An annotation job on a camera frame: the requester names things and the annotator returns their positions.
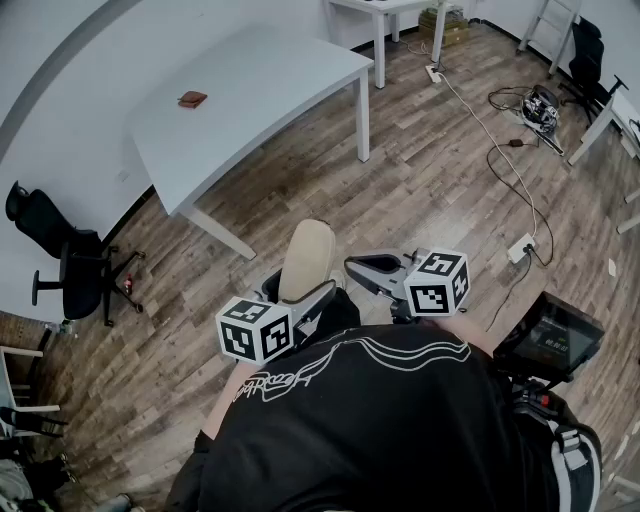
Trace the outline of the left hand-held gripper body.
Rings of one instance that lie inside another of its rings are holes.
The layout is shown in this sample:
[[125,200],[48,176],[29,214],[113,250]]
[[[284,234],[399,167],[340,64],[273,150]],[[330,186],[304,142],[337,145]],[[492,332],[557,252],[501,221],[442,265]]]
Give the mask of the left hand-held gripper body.
[[237,361],[267,363],[293,349],[295,331],[320,314],[295,314],[282,303],[232,297],[216,314],[221,352]]

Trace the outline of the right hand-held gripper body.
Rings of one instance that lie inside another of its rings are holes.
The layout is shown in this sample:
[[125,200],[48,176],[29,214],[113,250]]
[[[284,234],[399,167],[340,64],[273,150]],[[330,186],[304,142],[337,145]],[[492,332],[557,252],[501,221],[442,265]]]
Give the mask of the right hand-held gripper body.
[[443,248],[416,249],[390,278],[394,321],[454,315],[470,291],[468,257]]

